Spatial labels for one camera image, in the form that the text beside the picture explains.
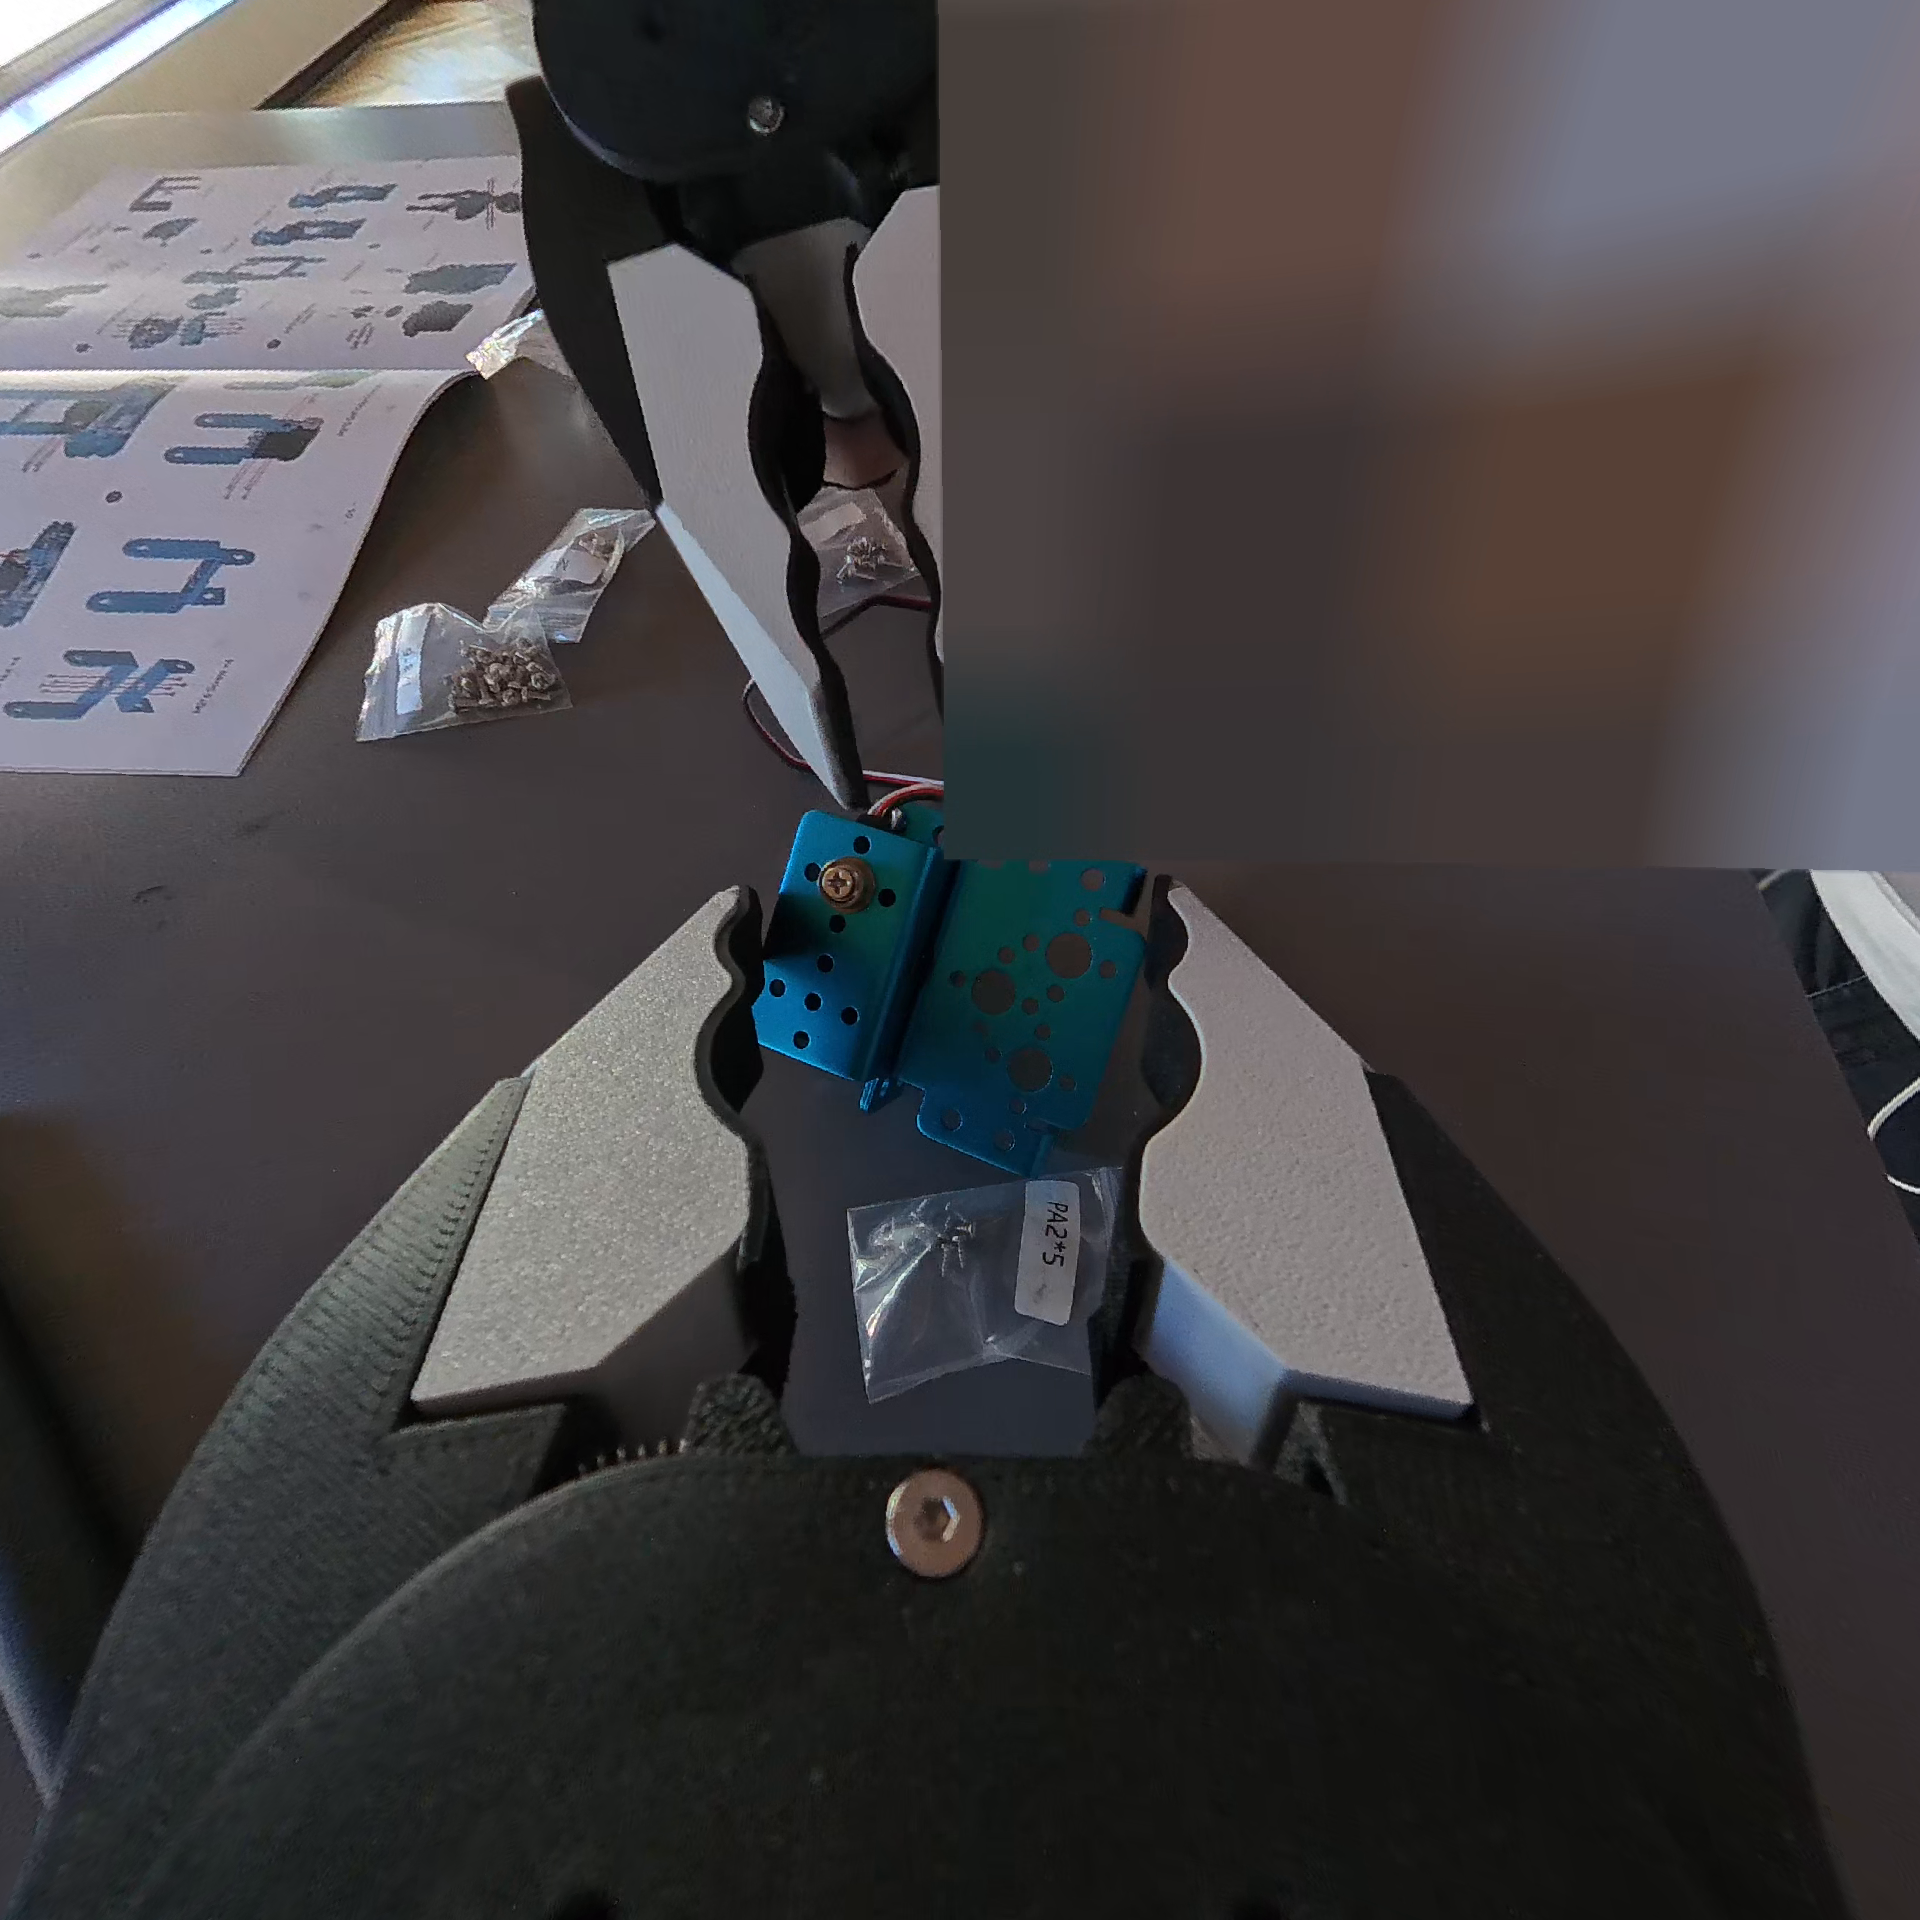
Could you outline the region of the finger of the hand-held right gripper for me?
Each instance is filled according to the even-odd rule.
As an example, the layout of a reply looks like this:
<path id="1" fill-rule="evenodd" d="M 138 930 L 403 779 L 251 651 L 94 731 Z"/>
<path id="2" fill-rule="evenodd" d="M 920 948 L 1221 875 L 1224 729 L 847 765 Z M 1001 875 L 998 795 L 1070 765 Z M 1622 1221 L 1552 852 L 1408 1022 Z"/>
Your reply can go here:
<path id="1" fill-rule="evenodd" d="M 847 251 L 858 373 L 906 457 L 901 534 L 927 590 L 927 675 L 941 679 L 941 189 L 906 189 Z"/>
<path id="2" fill-rule="evenodd" d="M 827 424 L 751 281 L 683 248 L 646 185 L 515 83 L 525 240 L 549 334 L 673 556 L 835 803 L 864 799 L 847 679 L 819 642 L 797 479 Z"/>

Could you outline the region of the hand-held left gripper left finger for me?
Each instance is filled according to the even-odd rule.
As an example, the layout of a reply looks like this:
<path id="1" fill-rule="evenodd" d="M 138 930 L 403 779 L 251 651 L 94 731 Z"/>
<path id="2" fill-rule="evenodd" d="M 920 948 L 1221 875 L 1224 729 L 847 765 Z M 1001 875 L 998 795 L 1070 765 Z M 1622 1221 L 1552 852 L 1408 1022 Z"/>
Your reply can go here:
<path id="1" fill-rule="evenodd" d="M 416 1411 L 593 1403 L 689 1417 L 695 1384 L 787 1376 L 787 1257 L 745 1098 L 759 898 L 716 890 L 526 1065 Z"/>

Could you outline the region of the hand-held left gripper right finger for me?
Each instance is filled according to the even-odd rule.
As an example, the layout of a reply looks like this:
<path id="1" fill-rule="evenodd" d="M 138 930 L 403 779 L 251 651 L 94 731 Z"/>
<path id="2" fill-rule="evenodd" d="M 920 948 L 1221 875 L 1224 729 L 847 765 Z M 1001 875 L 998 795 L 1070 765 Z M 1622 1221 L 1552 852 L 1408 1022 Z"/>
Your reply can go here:
<path id="1" fill-rule="evenodd" d="M 1192 890 L 1153 883 L 1118 1351 L 1210 1462 L 1303 1406 L 1464 1430 L 1475 1378 L 1365 1056 Z"/>

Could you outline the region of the blue metal bracket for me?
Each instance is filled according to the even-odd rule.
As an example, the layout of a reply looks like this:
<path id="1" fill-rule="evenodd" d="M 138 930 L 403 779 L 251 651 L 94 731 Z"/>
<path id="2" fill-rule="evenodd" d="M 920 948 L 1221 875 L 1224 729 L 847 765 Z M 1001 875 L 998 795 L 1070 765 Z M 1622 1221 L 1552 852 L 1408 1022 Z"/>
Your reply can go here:
<path id="1" fill-rule="evenodd" d="M 915 1132 L 1036 1174 L 1088 1119 L 1138 971 L 1144 870 L 943 852 L 943 789 L 797 818 L 759 939 L 756 1033 L 864 1091 L 915 1091 Z"/>

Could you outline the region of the dark grey desk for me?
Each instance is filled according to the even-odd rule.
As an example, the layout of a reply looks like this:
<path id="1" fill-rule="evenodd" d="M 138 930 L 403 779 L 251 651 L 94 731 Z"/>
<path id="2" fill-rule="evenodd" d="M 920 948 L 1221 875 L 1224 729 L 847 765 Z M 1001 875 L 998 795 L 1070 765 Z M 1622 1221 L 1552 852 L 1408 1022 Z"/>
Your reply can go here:
<path id="1" fill-rule="evenodd" d="M 370 622 L 632 503 L 549 373 L 453 385 L 245 779 L 3 779 L 3 1298 L 127 1561 L 274 1319 L 505 1072 L 815 803 L 646 541 L 574 711 L 353 741 Z M 1917 1234 L 1740 875 L 1181 870 L 1634 1351 L 1917 1914 Z"/>

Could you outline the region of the printed instruction booklet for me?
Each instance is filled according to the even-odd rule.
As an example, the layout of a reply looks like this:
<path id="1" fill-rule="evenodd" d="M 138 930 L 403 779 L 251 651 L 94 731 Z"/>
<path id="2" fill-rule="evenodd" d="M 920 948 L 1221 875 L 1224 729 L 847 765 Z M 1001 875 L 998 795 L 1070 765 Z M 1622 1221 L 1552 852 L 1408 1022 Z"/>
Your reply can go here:
<path id="1" fill-rule="evenodd" d="M 239 779 L 535 303 L 517 157 L 126 168 L 0 277 L 0 765 Z"/>

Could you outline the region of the person's dark clothing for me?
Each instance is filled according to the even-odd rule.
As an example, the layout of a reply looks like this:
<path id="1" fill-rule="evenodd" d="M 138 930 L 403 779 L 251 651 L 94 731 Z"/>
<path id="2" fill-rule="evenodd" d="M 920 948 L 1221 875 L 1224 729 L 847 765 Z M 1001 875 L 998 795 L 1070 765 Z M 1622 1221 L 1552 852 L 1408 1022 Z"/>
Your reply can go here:
<path id="1" fill-rule="evenodd" d="M 1883 1174 L 1920 1226 L 1917 875 L 1772 870 L 1759 895 Z"/>

